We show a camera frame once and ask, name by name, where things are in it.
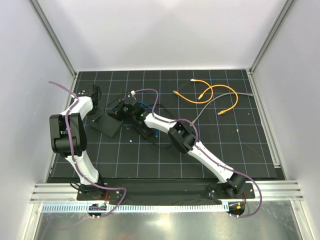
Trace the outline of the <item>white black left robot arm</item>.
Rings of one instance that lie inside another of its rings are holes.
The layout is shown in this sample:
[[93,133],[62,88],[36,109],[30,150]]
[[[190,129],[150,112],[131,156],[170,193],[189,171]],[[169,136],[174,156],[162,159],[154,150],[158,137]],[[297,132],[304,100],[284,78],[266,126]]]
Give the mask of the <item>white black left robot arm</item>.
[[78,201],[102,200],[106,188],[99,171],[93,166],[87,153],[87,136],[83,119],[95,109],[89,96],[78,96],[60,114],[49,117],[51,148],[66,159],[78,174],[80,183],[71,183],[77,190]]

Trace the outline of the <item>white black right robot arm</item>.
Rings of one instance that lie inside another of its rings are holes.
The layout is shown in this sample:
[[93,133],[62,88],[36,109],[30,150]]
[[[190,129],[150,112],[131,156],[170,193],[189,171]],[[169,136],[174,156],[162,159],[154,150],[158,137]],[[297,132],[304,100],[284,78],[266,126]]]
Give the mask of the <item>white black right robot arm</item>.
[[166,118],[156,114],[154,110],[144,108],[137,100],[128,98],[106,112],[117,120],[129,122],[141,134],[148,134],[150,129],[167,134],[180,153],[195,158],[218,178],[230,198],[243,194],[245,176],[222,162],[203,145],[192,122],[182,118]]

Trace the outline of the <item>black network switch box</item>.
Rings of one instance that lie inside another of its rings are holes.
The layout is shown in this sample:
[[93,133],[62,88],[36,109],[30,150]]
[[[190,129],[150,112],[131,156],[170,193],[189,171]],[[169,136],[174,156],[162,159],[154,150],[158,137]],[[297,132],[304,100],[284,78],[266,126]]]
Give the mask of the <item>black network switch box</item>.
[[110,138],[113,138],[122,126],[121,121],[114,119],[113,117],[107,114],[103,114],[98,117],[88,116],[88,118],[89,118],[88,124],[93,129],[105,134]]

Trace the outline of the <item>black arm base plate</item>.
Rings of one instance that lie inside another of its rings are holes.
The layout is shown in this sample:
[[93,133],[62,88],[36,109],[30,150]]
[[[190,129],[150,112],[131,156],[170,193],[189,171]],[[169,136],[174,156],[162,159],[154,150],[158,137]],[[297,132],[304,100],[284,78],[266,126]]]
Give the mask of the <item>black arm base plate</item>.
[[103,200],[106,196],[109,200],[116,201],[123,193],[121,188],[127,190],[125,200],[130,204],[174,205],[204,200],[242,201],[255,198],[251,183],[233,188],[228,183],[219,183],[215,178],[107,178],[105,187],[108,190],[75,182],[70,186],[77,190],[77,199],[80,201]]

